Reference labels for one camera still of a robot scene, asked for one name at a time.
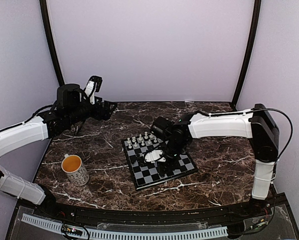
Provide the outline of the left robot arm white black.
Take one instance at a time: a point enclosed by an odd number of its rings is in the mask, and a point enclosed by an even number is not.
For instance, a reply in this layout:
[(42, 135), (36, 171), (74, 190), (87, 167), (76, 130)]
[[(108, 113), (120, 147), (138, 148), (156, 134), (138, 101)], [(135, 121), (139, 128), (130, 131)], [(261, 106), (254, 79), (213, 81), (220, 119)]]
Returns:
[[(0, 130), (0, 157), (28, 144), (59, 136), (88, 118), (108, 120), (118, 104), (96, 97), (99, 89), (100, 84), (92, 80), (85, 89), (75, 83), (60, 86), (52, 105), (41, 107), (29, 119)], [(2, 166), (0, 191), (40, 205), (49, 218), (60, 214), (60, 206), (51, 200), (54, 196), (47, 188), (24, 180)]]

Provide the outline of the black grey chess board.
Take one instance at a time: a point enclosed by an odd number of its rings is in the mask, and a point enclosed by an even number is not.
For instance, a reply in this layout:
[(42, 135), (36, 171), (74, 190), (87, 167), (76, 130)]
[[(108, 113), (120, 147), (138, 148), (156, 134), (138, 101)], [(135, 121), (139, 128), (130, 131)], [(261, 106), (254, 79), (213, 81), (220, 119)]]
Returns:
[(122, 139), (121, 143), (137, 191), (198, 171), (190, 155), (183, 152), (177, 157), (174, 166), (169, 166), (164, 173), (160, 173), (158, 164), (164, 163), (163, 148), (168, 141), (162, 141), (151, 133), (128, 137)]

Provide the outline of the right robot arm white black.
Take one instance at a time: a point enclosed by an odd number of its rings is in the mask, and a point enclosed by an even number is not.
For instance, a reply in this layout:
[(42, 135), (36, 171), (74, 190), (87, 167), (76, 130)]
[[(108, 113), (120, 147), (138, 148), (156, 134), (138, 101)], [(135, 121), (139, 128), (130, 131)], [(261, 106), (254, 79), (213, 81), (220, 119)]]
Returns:
[(283, 151), (279, 149), (280, 131), (270, 115), (271, 109), (259, 103), (254, 108), (235, 112), (205, 113), (196, 111), (182, 115), (173, 122), (158, 117), (150, 133), (167, 142), (162, 149), (144, 155), (146, 162), (157, 162), (159, 174), (175, 169), (175, 162), (194, 139), (205, 137), (242, 137), (251, 142), (256, 160), (250, 202), (244, 212), (255, 217), (264, 209), (270, 185), (275, 178), (276, 164)]

